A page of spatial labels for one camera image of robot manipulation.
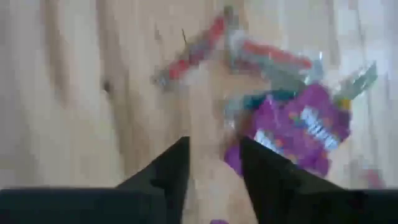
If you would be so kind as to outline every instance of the wooden floor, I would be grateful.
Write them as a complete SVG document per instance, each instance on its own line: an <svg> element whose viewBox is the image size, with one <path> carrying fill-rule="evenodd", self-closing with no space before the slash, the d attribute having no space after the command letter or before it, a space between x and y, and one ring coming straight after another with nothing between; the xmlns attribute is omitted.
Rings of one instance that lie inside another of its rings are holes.
<svg viewBox="0 0 398 224"><path fill-rule="evenodd" d="M388 186L396 186L391 129L395 104L389 99L395 79L388 51L394 35L387 32L391 24L385 16L394 1L385 0L385 5L360 1L358 6L348 2L228 1L253 37L295 52L321 51L327 85L365 60L377 60L380 78L354 101L353 134L331 155L328 179L344 187L363 187L349 164L364 159L382 169ZM0 26L9 34L2 45L8 53L2 61L7 70L1 72L14 74L15 79L0 78L18 93L12 94L17 106L1 119L18 120L15 135L20 137L12 140L18 144L11 144L15 151L6 157L15 163L0 163L0 180L7 177L3 186L115 186L180 136L190 135L192 173L184 223L216 218L255 223L243 181L221 160L232 136L223 122L221 102L269 89L270 83L229 74L220 50L192 70L179 90L163 93L149 78L184 48L182 31L188 40L196 36L224 2L1 4L5 23ZM111 84L109 95L103 91L104 80ZM23 167L16 165L22 161Z"/></svg>

